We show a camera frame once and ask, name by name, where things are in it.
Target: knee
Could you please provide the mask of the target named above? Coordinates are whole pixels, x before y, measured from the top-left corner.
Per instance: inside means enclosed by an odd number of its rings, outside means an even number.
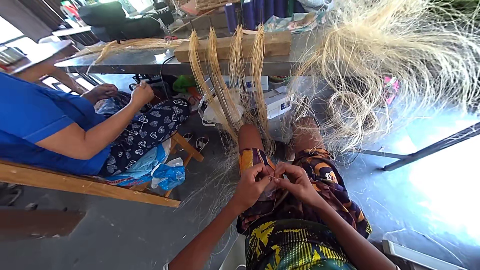
[[[258,129],[255,125],[253,124],[244,124],[240,127],[239,129],[239,135],[240,134],[251,134],[252,132],[258,133]]]
[[[308,128],[313,128],[313,127],[318,127],[317,126],[317,121],[311,117],[311,116],[305,116],[302,117],[296,122],[296,126],[298,127],[308,127]]]

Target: cardboard box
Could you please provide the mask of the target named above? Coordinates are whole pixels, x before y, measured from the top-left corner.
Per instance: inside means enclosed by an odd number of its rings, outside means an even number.
[[[292,108],[291,97],[286,93],[277,92],[277,95],[274,95],[271,98],[265,98],[265,104],[267,105],[267,115],[269,120],[280,114],[284,114]]]

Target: metal pole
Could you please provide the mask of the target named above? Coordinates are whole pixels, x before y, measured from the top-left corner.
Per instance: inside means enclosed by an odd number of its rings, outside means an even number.
[[[424,149],[421,149],[413,154],[410,154],[408,155],[406,158],[404,159],[400,159],[400,160],[397,160],[393,163],[390,163],[388,165],[386,165],[383,170],[384,171],[388,171],[388,172],[391,172],[395,169],[398,169],[402,166],[405,166],[407,164],[410,164],[414,161],[417,161],[419,159],[422,159],[426,156],[429,156],[433,153],[436,153],[440,150],[443,150],[445,148],[448,148],[452,145],[455,145],[459,142],[463,142],[467,139],[470,139],[470,138],[473,138],[477,135],[480,134],[480,122],[462,130],[462,131],[459,131],[443,140],[440,140],[430,146],[427,146],[425,147]]]
[[[381,151],[374,151],[374,150],[365,150],[365,149],[360,149],[360,148],[354,149],[351,152],[362,153],[362,154],[365,154],[365,155],[393,158],[393,159],[404,159],[404,158],[408,157],[407,155],[399,155],[399,154],[381,152]]]

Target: wall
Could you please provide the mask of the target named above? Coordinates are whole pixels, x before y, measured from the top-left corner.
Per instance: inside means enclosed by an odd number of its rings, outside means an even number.
[[[0,0],[0,16],[34,41],[51,35],[52,30],[18,0]]]

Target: dark pants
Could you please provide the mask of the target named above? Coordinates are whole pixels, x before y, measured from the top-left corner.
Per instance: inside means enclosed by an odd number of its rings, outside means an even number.
[[[125,102],[128,103],[125,96],[114,99],[114,102],[113,107],[123,107]],[[111,116],[112,113],[107,112],[105,115]],[[126,171],[143,154],[170,138],[189,115],[190,106],[187,100],[182,98],[164,101],[147,112],[138,113],[111,144],[110,155],[98,175],[106,177]]]

